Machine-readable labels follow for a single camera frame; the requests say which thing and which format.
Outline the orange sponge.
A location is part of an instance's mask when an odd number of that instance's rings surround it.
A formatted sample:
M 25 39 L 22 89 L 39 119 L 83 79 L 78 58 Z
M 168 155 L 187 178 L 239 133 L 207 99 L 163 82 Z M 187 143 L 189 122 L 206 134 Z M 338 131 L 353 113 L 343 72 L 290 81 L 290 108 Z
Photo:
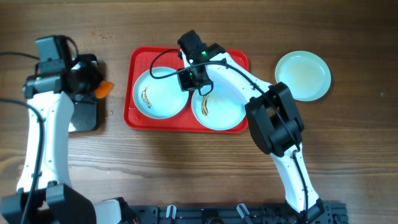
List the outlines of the orange sponge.
M 99 86 L 95 89 L 94 94 L 97 99 L 103 99 L 110 94 L 113 88 L 114 88 L 113 83 L 103 80 L 99 83 Z

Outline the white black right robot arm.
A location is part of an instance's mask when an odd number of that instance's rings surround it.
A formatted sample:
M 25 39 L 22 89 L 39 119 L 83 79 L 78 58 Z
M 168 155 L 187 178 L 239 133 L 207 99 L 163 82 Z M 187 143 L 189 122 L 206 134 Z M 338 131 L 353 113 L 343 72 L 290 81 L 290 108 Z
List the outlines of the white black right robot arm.
M 201 90 L 212 82 L 226 88 L 245 107 L 256 146 L 271 156 L 285 189 L 285 201 L 302 223 L 324 212 L 302 155 L 303 121 L 284 83 L 271 85 L 238 65 L 218 44 L 180 44 L 184 69 L 178 77 L 183 90 Z

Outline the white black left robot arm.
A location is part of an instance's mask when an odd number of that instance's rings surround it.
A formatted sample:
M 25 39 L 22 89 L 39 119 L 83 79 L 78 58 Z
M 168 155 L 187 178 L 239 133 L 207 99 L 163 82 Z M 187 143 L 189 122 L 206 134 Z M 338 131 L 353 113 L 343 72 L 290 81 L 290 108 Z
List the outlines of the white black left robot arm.
M 71 187 L 68 171 L 69 125 L 77 97 L 106 96 L 111 85 L 93 54 L 48 59 L 23 86 L 29 111 L 24 169 L 16 193 L 1 199 L 8 223 L 136 223 L 122 197 L 93 204 Z

